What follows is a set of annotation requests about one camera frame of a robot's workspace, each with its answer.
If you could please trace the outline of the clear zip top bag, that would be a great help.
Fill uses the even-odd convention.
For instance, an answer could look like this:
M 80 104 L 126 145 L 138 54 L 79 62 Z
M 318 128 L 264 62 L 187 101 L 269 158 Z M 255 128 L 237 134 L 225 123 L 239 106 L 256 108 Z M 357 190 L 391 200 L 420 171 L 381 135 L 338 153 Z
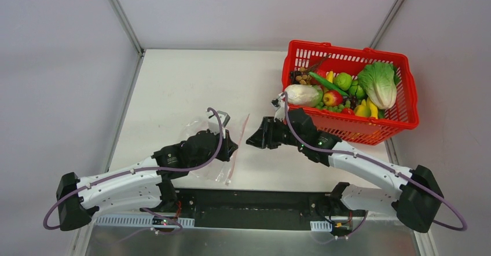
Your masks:
M 220 151 L 219 156 L 224 156 L 228 153 L 229 160 L 223 162 L 219 159 L 214 159 L 207 166 L 191 171 L 191 175 L 202 181 L 214 181 L 217 184 L 228 186 L 232 181 L 238 149 L 249 118 L 249 114 L 240 115 L 238 119 L 231 119 L 224 125 L 226 139 L 223 141 L 224 148 Z M 199 131 L 207 130 L 209 128 L 207 119 L 207 117 L 193 118 L 181 129 L 179 136 L 186 140 Z

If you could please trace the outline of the white green napa cabbage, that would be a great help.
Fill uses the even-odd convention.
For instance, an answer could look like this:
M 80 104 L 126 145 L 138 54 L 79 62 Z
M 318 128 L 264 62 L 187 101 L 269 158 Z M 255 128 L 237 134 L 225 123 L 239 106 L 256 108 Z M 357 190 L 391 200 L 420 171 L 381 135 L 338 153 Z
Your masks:
M 319 86 L 289 85 L 284 91 L 289 104 L 301 107 L 315 107 L 323 97 L 323 91 Z

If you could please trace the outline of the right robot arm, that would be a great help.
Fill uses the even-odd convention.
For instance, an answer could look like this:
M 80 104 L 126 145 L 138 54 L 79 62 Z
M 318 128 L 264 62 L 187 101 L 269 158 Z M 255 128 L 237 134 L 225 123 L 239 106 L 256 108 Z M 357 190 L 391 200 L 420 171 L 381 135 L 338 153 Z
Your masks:
M 303 109 L 289 111 L 287 120 L 264 117 L 246 143 L 259 149 L 295 146 L 314 163 L 344 170 L 375 185 L 360 188 L 338 183 L 328 203 L 336 215 L 368 210 L 395 216 L 408 228 L 426 233 L 442 204 L 438 198 L 443 193 L 430 169 L 380 162 L 338 136 L 317 129 Z

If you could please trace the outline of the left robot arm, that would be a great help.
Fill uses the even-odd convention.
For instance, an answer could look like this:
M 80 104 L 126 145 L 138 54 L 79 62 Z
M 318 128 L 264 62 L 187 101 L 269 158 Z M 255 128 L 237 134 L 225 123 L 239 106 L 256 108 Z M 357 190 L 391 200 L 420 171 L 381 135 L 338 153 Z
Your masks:
M 209 130 L 165 146 L 125 169 L 88 177 L 64 174 L 57 188 L 58 229 L 72 231 L 114 211 L 160 209 L 172 211 L 177 194 L 172 180 L 204 167 L 214 159 L 228 162 L 238 145 Z

